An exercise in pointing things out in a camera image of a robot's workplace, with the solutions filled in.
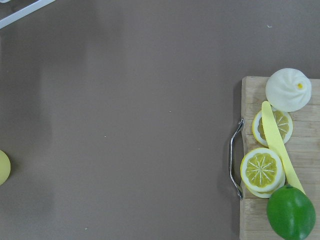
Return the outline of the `stacked lemon slice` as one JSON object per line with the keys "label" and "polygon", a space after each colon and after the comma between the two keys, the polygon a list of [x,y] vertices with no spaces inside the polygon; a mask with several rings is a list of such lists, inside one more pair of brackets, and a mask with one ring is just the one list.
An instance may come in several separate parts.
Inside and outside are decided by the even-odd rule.
{"label": "stacked lemon slice", "polygon": [[242,158],[240,176],[249,190],[265,193],[280,185],[285,172],[280,157],[274,151],[259,147]]}
{"label": "stacked lemon slice", "polygon": [[255,191],[251,188],[249,188],[248,186],[246,186],[246,188],[249,190],[250,193],[252,193],[253,195],[255,195],[256,197],[262,198],[262,199],[268,199],[271,197],[271,195],[278,190],[279,188],[283,187],[285,185],[286,179],[283,178],[281,180],[281,182],[275,187],[275,189],[271,190],[271,191],[264,191],[264,192],[258,192]]}

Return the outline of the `yellow plastic cup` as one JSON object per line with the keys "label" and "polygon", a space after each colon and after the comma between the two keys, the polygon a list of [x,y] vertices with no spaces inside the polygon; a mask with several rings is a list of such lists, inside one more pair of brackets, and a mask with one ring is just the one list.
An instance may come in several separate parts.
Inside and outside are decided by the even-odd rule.
{"label": "yellow plastic cup", "polygon": [[11,162],[5,152],[0,150],[0,185],[2,185],[10,176]]}

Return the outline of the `bottom stacked lemon slice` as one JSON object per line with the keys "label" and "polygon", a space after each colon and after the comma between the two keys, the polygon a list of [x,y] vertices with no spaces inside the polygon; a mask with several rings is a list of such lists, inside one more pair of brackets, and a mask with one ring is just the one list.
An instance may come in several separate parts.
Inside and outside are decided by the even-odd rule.
{"label": "bottom stacked lemon slice", "polygon": [[249,188],[248,186],[246,186],[246,188],[249,190],[250,193],[252,193],[253,195],[255,195],[256,197],[262,198],[262,199],[268,199],[271,197],[271,195],[278,190],[279,188],[283,187],[285,185],[286,179],[283,178],[281,180],[281,182],[275,187],[275,189],[271,190],[271,191],[264,191],[264,192],[258,192],[255,191],[251,188]]}

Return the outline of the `wooden cutting board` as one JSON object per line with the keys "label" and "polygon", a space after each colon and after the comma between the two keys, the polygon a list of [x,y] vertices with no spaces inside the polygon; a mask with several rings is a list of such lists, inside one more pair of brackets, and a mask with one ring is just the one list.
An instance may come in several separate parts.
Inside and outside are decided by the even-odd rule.
{"label": "wooden cutting board", "polygon": [[[265,101],[267,77],[246,76],[242,79],[241,116],[244,118],[242,129],[243,151],[260,148],[252,133],[252,122]],[[316,221],[309,240],[320,238],[320,81],[311,79],[312,94],[307,105],[290,113],[293,133],[285,144],[287,153],[300,180],[312,201]],[[280,237],[272,230],[267,218],[266,198],[259,198],[243,188],[240,200],[239,238],[241,240],[278,240]]]}

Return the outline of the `upper lemon slice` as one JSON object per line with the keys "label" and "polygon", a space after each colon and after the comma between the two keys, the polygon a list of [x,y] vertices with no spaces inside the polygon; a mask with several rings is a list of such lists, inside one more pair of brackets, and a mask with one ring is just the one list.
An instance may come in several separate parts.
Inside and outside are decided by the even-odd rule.
{"label": "upper lemon slice", "polygon": [[[271,109],[283,143],[286,144],[291,138],[294,129],[292,118],[288,112],[280,111],[273,106]],[[255,115],[252,121],[251,130],[255,140],[261,145],[268,147],[263,129],[261,110]]]}

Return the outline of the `yellow plastic knife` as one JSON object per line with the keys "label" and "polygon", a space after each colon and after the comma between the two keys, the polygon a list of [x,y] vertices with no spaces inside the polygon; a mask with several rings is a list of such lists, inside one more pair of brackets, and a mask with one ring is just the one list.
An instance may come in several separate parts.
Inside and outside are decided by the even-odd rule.
{"label": "yellow plastic knife", "polygon": [[271,104],[264,101],[261,105],[262,126],[268,148],[274,151],[282,162],[282,167],[286,176],[287,183],[304,194],[306,193],[295,172],[284,141],[281,137],[276,120],[273,115]]}

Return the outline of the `green lime toy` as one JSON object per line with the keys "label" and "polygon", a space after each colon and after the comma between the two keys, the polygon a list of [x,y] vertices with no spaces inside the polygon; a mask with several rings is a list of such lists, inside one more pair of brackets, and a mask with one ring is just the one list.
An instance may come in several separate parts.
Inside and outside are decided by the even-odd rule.
{"label": "green lime toy", "polygon": [[298,188],[284,185],[269,198],[268,222],[284,240],[304,240],[316,224],[316,211],[311,200]]}

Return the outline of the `white steamed bun toy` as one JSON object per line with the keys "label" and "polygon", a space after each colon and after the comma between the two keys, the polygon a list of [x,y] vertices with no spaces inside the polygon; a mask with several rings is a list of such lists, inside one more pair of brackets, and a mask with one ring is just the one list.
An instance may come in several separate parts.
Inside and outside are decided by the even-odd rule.
{"label": "white steamed bun toy", "polygon": [[294,68],[276,71],[265,86],[269,103],[282,112],[302,109],[311,99],[312,83],[303,72]]}

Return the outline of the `top stacked lemon slice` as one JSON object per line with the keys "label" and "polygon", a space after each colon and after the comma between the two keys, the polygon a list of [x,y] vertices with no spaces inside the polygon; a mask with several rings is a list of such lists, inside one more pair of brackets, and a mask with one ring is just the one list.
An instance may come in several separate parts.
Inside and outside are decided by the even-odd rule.
{"label": "top stacked lemon slice", "polygon": [[280,157],[274,151],[259,147],[242,158],[240,176],[249,190],[265,193],[280,185],[285,172]]}

